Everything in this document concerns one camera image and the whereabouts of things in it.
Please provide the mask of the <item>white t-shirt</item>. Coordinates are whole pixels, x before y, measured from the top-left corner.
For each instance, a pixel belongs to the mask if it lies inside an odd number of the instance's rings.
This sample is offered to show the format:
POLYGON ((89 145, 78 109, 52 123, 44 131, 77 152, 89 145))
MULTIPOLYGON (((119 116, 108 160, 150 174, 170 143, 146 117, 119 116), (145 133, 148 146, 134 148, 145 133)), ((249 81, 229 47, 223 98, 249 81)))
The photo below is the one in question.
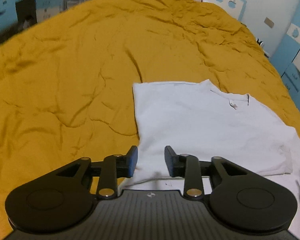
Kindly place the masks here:
POLYGON ((168 176, 164 149, 209 161, 220 156, 288 188, 298 201, 289 227, 300 238, 300 138, 249 94, 221 92, 209 80, 135 83, 140 142, 134 175, 122 189, 181 188, 168 176))

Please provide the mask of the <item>mustard yellow bed cover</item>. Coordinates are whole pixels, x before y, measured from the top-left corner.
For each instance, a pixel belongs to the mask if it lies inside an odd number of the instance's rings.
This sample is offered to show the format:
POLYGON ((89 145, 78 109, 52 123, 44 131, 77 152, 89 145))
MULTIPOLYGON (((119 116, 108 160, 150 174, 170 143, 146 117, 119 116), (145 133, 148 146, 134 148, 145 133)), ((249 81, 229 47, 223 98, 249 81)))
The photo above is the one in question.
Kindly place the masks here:
POLYGON ((13 189, 138 147, 135 83, 205 80, 249 94, 300 138, 300 112, 253 34, 211 3, 91 0, 2 44, 0 239, 13 189))

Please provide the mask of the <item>blue white wardrobe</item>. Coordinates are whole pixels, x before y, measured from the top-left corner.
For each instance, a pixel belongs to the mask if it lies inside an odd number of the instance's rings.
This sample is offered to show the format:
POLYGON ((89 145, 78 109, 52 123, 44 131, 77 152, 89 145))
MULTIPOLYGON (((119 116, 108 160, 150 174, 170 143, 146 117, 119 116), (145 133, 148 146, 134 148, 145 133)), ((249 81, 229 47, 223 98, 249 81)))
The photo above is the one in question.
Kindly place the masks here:
POLYGON ((300 111, 300 0, 291 24, 275 53, 270 57, 270 62, 278 71, 300 111))

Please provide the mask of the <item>desk with blue drawers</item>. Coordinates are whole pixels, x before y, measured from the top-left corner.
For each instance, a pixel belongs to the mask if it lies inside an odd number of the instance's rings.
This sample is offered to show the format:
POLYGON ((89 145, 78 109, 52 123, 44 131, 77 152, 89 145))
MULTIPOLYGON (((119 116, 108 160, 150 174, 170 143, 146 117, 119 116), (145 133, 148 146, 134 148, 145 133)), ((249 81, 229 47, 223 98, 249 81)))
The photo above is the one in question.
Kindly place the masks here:
POLYGON ((64 8, 64 0, 15 0, 19 23, 34 25, 43 22, 64 8))

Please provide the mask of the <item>beige wall switch plate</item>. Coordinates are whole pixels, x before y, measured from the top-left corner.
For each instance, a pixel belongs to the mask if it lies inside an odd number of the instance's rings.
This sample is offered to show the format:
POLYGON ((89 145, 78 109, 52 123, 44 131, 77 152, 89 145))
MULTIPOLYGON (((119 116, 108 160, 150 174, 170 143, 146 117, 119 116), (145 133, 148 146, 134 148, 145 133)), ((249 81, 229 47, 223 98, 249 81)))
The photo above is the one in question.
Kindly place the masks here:
POLYGON ((274 27, 274 22, 273 22, 271 19, 269 19, 268 17, 266 17, 266 18, 264 19, 264 23, 265 23, 268 27, 270 27, 270 28, 273 28, 273 27, 274 27))

